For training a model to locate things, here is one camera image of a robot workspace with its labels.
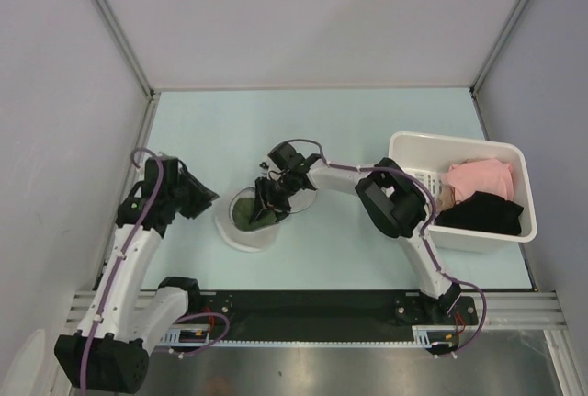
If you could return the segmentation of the green bra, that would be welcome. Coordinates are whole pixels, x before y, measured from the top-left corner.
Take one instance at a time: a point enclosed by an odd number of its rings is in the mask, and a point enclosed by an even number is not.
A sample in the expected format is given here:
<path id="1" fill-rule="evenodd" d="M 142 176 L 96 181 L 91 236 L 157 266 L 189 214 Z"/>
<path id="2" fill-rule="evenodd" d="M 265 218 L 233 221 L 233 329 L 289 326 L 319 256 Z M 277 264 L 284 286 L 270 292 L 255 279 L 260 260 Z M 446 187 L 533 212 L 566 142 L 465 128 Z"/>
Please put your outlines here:
<path id="1" fill-rule="evenodd" d="M 247 230 L 246 220 L 248 219 L 249 212 L 251 211 L 253 203 L 253 198 L 238 198 L 234 205 L 232 206 L 232 222 L 236 226 L 236 228 L 243 232 L 253 232 Z M 273 224 L 277 224 L 282 220 L 282 216 L 276 212 L 274 209 L 273 211 L 276 214 L 276 222 Z"/>

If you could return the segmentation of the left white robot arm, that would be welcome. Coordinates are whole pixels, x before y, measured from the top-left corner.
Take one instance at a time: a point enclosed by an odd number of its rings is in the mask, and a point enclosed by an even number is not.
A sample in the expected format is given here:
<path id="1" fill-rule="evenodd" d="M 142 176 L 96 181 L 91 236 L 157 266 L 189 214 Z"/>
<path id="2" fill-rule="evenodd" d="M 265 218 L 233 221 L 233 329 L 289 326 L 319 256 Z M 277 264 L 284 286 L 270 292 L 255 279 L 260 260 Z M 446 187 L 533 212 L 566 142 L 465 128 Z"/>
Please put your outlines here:
<path id="1" fill-rule="evenodd" d="M 143 171 L 119 205 L 113 247 L 92 303 L 73 334 L 58 337 L 54 355 L 70 383 L 88 390 L 132 394 L 145 381 L 150 356 L 179 319 L 193 322 L 204 301 L 198 282 L 166 277 L 150 303 L 135 311 L 148 267 L 176 216 L 195 219 L 217 199 L 183 161 L 148 152 Z"/>

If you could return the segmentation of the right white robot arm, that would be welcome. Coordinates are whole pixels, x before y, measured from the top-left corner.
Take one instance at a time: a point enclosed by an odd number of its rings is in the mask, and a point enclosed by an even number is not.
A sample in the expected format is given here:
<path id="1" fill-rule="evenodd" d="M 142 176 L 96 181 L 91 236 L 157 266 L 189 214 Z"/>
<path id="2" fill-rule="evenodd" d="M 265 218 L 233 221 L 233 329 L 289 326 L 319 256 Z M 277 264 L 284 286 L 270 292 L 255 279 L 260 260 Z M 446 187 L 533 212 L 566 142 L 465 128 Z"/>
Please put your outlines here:
<path id="1" fill-rule="evenodd" d="M 253 196 L 237 200 L 233 207 L 232 219 L 240 230 L 279 224 L 294 213 L 294 197 L 302 192 L 355 196 L 375 228 L 398 242 L 420 278 L 425 316 L 445 323 L 456 314 L 461 286 L 442 267 L 428 232 L 435 200 L 422 182 L 393 160 L 385 157 L 371 166 L 337 164 L 322 152 L 305 156 L 291 141 L 284 141 L 260 167 L 264 172 L 254 181 Z"/>

